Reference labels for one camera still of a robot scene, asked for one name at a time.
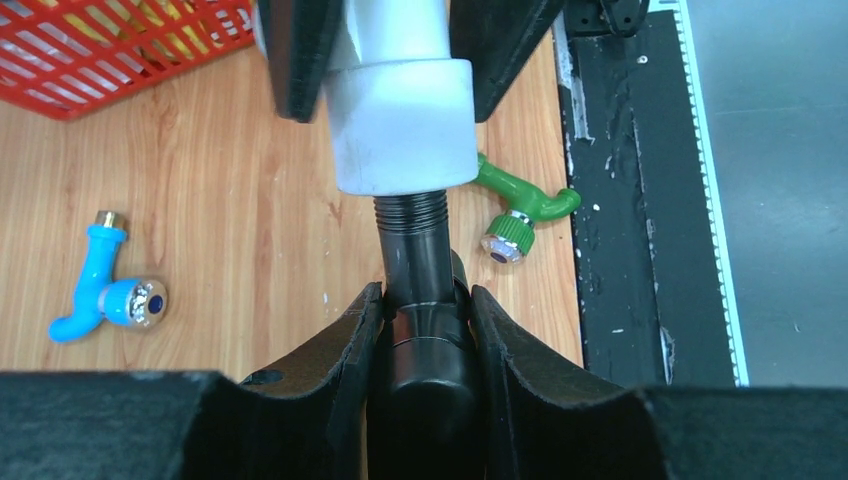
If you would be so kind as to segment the black metal faucet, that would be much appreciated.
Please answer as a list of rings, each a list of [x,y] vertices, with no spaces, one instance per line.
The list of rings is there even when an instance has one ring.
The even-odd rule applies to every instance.
[[[386,289],[367,400],[372,479],[481,479],[485,401],[447,194],[377,197]]]

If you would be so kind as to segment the white pvc elbow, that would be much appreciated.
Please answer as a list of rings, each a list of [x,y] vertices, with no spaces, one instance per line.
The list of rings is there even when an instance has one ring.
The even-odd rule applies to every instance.
[[[406,195],[476,178],[472,65],[451,54],[446,2],[344,2],[323,91],[340,191]]]

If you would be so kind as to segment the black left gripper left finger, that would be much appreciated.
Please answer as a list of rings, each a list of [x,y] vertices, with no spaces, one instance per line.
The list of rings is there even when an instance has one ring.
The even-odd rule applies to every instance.
[[[382,289],[237,383],[216,371],[3,372],[5,479],[355,479]]]

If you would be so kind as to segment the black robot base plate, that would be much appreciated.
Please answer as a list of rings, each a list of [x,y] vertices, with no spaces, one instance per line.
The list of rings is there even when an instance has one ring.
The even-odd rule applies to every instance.
[[[585,367],[748,386],[688,5],[570,1],[553,34]]]

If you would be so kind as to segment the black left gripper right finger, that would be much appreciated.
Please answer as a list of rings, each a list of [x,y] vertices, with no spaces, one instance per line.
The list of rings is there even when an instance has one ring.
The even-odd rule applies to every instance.
[[[623,388],[471,292],[489,404],[490,479],[843,479],[847,393]]]

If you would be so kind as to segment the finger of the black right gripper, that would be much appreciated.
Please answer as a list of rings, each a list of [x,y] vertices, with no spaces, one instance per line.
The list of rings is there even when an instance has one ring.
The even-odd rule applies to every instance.
[[[266,52],[274,107],[281,118],[313,120],[339,30],[341,0],[258,0],[255,39]]]
[[[477,123],[494,113],[564,6],[564,0],[450,2],[450,51],[471,62]]]

